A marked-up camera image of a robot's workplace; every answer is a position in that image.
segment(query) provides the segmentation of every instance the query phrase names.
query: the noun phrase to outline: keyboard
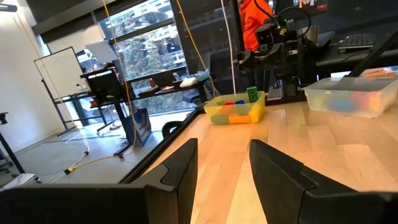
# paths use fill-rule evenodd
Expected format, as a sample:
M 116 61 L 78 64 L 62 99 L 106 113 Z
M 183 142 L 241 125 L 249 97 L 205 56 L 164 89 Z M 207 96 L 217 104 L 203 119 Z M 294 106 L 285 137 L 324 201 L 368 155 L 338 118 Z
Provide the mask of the keyboard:
M 374 37 L 371 34 L 353 34 L 339 42 L 339 49 L 366 49 L 374 46 Z

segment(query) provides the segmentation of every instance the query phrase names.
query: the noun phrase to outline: orange shirt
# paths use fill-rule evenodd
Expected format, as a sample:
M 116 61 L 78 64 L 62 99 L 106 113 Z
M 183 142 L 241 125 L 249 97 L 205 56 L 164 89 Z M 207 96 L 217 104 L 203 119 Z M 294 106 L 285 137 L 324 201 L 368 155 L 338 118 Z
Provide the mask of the orange shirt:
M 265 11 L 272 14 L 272 9 L 265 0 L 257 0 L 257 2 Z M 256 30 L 264 25 L 264 21 L 268 17 L 256 7 L 254 0 L 244 0 L 239 8 L 239 13 L 242 22 L 244 48 L 255 51 L 259 48 L 256 39 Z

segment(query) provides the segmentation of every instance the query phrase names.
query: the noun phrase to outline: wooden table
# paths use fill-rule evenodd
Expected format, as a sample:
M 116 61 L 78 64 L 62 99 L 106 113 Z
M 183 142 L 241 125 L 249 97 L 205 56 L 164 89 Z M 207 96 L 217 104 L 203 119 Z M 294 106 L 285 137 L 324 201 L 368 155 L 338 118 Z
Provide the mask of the wooden table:
M 192 223 L 266 223 L 250 139 L 358 191 L 398 191 L 398 105 L 376 119 L 310 111 L 306 102 L 267 107 L 257 124 L 213 126 L 201 114 L 148 170 L 189 138 L 198 138 Z

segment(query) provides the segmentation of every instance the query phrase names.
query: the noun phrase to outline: yellow container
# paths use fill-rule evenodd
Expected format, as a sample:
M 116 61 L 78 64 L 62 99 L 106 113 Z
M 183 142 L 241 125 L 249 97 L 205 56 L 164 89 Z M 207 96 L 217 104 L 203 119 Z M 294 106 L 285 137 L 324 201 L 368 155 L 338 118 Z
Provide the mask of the yellow container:
M 255 103 L 249 102 L 247 93 L 236 96 L 217 96 L 205 105 L 205 111 L 212 124 L 247 124 L 259 122 L 266 110 L 266 94 L 258 93 L 259 99 Z M 244 104 L 225 105 L 243 100 Z

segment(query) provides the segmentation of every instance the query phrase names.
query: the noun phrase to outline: translucent storage bin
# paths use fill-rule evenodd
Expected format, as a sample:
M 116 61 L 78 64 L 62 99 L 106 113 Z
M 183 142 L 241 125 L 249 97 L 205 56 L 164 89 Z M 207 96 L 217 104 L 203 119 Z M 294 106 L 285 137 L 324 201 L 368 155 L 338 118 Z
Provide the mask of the translucent storage bin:
M 397 90 L 397 78 L 324 78 L 305 95 L 311 110 L 375 118 L 396 102 Z
M 247 93 L 217 96 L 205 105 L 206 114 L 212 124 L 256 123 L 266 110 L 265 93 L 259 91 L 257 94 L 259 99 L 255 103 L 249 102 Z M 243 100 L 244 104 L 225 105 L 239 100 Z

